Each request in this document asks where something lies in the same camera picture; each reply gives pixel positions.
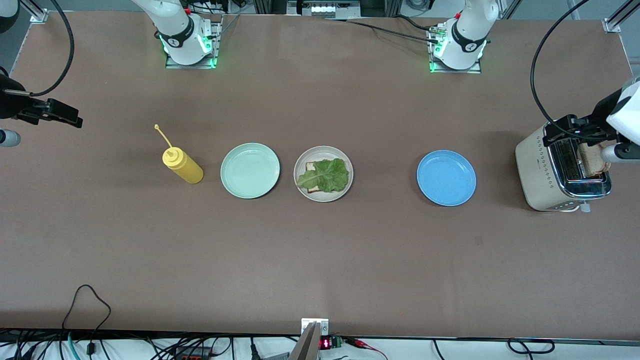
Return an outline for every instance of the bottle nozzle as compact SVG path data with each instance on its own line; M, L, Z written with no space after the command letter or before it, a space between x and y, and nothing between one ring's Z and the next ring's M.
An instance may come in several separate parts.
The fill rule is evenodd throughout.
M173 145L171 145L171 143L169 142L169 139L166 138L166 136L164 135L164 133L162 132L162 130L160 130L160 127L158 126L158 124L156 124L154 126L154 128L156 130L158 130L158 133L160 133L160 135L162 135L162 137L164 138L164 140L166 141L167 144L169 144L169 147L173 147Z

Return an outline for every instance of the lettuce leaf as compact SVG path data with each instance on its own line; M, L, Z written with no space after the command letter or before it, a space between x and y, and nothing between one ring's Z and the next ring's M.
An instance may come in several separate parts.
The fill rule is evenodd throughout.
M339 192L344 190L349 182L349 172L344 166L344 160L322 160L314 162L315 170L307 170L298 178L297 185L311 189L318 187L322 192Z

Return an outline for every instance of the yellow squeeze bottle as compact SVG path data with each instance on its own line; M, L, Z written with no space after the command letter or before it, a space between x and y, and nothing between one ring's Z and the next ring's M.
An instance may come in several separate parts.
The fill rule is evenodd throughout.
M178 176L183 178L187 183L199 183L204 176L202 168L182 149L171 145L169 139L167 139L162 130L160 130L158 124L154 127L158 130L160 135L162 135L166 143L169 144L169 149L165 150L164 154L162 154L163 163L173 170L173 172L178 174Z

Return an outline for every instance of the white floor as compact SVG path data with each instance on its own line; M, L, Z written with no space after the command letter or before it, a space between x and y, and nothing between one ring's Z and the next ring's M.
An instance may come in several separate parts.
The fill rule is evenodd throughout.
M94 360L106 360L99 342L96 343ZM386 353L389 360L439 360L433 342L431 340L366 340L372 347L376 347ZM156 345L167 347L175 341L157 340ZM205 343L211 346L212 340ZM88 360L85 355L87 341L80 341L74 346L80 360ZM111 360L147 360L155 356L154 349L142 340L106 340L105 347ZM265 359L290 352L295 343L287 338L256 338L255 344L261 358ZM228 339L220 339L215 344L213 351L220 353L227 345ZM518 355L511 352L505 342L489 341L447 341L438 340L438 346L445 360L528 360L526 355ZM35 360L41 353L44 345L38 347L33 355ZM531 350L543 350L548 345L530 345ZM15 345L0 348L0 359L9 359L15 353ZM66 360L74 360L68 344L63 342L63 354ZM321 351L323 360L334 360L343 356L349 359L359 360L384 360L377 352L362 350L349 345L342 348ZM558 344L556 349L545 355L533 355L534 360L622 360L640 359L640 347L632 346L605 346L605 345L573 345ZM250 360L250 340L248 338L234 339L234 353L229 349L224 354L216 357L217 360ZM48 349L44 360L60 360L58 343L52 344Z

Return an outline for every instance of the plate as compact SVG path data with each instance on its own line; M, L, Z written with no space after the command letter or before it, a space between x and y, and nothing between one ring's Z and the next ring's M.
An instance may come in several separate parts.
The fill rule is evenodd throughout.
M222 185L232 195L254 199L268 193L280 176L280 161L261 143L244 143L231 150L220 167Z
M316 146L303 152L296 161L296 166L293 168L293 183L296 184L298 182L298 178L307 171L307 163L320 160L333 160L338 158L344 160L344 166L349 172L349 181L347 182L347 186L343 189L343 191L330 193L307 193L307 189L298 187L300 193L306 196L308 199L318 202L334 201L341 198L345 193L347 193L349 188L351 188L351 183L353 183L353 165L351 164L351 160L349 160L344 152L330 146Z
M438 150L427 154L418 165L418 186L424 196L442 206L458 206L476 190L476 172L464 156Z

